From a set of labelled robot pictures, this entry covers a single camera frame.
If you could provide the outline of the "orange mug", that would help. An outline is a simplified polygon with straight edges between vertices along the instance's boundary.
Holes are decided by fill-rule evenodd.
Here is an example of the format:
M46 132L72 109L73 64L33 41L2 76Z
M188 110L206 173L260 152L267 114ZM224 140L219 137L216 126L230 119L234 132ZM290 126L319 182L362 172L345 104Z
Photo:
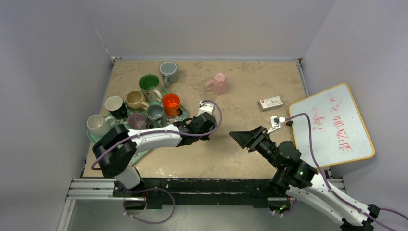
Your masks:
M162 98L162 105L165 112L170 117L180 116L183 114L181 109L180 98L178 95L169 93Z

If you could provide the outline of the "pink faceted mug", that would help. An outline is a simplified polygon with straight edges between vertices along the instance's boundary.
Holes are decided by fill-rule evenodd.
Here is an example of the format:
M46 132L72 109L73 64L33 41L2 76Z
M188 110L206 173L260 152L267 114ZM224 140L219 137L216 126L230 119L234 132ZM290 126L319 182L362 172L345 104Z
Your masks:
M223 73L217 73L206 83L205 90L211 91L214 95L220 96L227 92L227 77Z

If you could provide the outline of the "grey-blue mug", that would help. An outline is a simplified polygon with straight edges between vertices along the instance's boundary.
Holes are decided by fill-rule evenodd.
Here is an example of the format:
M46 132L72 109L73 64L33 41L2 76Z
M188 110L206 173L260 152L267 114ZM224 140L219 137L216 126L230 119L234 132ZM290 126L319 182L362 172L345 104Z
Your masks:
M160 105L151 105L146 112L146 117L153 128L165 127L167 124L167 114Z

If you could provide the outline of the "grey-teal mug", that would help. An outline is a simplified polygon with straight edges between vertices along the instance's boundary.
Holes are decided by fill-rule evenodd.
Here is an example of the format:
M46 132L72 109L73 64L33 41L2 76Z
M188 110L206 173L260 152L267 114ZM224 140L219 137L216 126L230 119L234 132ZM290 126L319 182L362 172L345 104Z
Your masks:
M160 65L159 71L161 73L164 85L166 88L169 85L174 84L178 81L178 66L174 62L164 62Z

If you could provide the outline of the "purple mug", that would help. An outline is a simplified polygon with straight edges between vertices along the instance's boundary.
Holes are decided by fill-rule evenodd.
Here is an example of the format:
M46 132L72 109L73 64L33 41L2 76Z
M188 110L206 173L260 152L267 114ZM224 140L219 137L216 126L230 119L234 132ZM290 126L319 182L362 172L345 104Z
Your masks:
M127 125L130 129L144 130L148 127L148 121L144 114L133 113L127 118Z

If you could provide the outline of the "cream floral mug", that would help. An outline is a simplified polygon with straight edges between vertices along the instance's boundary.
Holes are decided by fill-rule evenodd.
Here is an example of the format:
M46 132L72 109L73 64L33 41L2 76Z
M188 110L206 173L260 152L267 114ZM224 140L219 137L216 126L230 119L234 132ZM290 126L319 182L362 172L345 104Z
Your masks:
M148 102L162 101L162 87L158 76L153 74L142 76L139 80L139 87Z

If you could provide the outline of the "beige round mug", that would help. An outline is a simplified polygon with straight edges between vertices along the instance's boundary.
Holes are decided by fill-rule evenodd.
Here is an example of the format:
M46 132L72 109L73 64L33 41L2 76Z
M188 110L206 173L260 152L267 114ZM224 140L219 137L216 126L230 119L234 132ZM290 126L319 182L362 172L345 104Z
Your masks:
M150 105L146 101L145 95L140 91L131 91L125 97L126 105L133 111L148 110Z

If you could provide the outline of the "black mug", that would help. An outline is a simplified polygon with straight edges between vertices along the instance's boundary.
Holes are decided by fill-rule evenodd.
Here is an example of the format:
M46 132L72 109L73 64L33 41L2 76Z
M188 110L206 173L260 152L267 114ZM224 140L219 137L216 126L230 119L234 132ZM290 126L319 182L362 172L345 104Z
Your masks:
M126 105L120 96L109 97L105 101L104 107L117 120L126 119L128 117Z

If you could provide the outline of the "white-grey mug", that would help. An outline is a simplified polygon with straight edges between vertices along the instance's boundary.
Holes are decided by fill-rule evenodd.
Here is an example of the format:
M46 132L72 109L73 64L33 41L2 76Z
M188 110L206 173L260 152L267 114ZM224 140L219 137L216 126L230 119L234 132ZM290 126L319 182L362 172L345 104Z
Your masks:
M100 114L90 116L86 122L88 131L95 136L104 136L115 124L116 119L113 116L104 117Z

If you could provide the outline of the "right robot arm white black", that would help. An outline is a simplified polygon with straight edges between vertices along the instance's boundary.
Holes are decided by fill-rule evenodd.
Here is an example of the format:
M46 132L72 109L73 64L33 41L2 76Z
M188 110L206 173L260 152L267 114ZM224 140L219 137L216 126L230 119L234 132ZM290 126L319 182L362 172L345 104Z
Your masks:
M276 168L270 182L274 195L295 198L331 219L343 231L372 231L380 209L361 203L331 183L301 159L293 142L273 142L263 126L251 131L231 131L229 135L243 149L257 151Z

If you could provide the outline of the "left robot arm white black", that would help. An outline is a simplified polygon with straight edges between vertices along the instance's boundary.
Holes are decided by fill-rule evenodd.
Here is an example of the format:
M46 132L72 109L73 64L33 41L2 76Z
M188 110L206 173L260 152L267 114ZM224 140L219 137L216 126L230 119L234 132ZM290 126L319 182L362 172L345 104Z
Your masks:
M92 148L96 161L92 170L100 170L105 178L122 183L132 197L143 192L143 180L131 166L134 154L162 147L181 147L198 140L208 140L220 122L208 112L161 128L134 130L120 124L104 135Z

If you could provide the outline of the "green floral tray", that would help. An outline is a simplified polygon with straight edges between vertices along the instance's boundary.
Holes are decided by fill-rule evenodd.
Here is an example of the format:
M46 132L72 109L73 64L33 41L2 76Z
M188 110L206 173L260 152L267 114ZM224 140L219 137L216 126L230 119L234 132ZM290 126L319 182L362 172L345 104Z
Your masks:
M186 107L184 107L183 105L181 105L181 111L183 112L183 114L181 115L177 115L174 117L167 117L167 122L166 125L169 125L171 122L176 122L176 121L182 121L186 118L188 118L189 116L189 111ZM139 110L139 111L132 111L130 109L127 109L127 114L128 116L134 114L134 113L142 113L145 114L146 110ZM108 113L107 115L104 116L105 119L107 119L108 124L112 125L111 128L114 127L114 125L119 125L122 124L125 126L126 129L131 129L131 127L128 125L127 120L114 120L114 117ZM94 133L92 133L90 130L87 131L87 136L89 138L89 140L95 144L96 142L98 142L102 136L98 136ZM139 152L139 153L135 153L134 156L131 158L130 164L133 165L134 163L136 163L139 159L141 159L145 154L147 154L149 152L149 150L143 151L143 152Z

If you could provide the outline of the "small red white box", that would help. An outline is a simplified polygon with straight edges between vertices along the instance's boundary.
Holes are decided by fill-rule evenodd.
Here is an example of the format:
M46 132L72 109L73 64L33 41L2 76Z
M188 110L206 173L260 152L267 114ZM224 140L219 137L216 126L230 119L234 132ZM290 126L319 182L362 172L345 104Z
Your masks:
M283 106L283 102L279 96L262 99L257 102L261 112L277 109Z

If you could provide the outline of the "whiteboard with yellow frame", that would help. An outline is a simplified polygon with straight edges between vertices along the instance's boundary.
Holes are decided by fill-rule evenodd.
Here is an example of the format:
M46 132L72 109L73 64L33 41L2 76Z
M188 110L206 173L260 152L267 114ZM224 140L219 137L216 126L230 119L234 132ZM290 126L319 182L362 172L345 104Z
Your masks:
M375 148L349 86L341 83L289 106L301 159L330 167L371 158Z

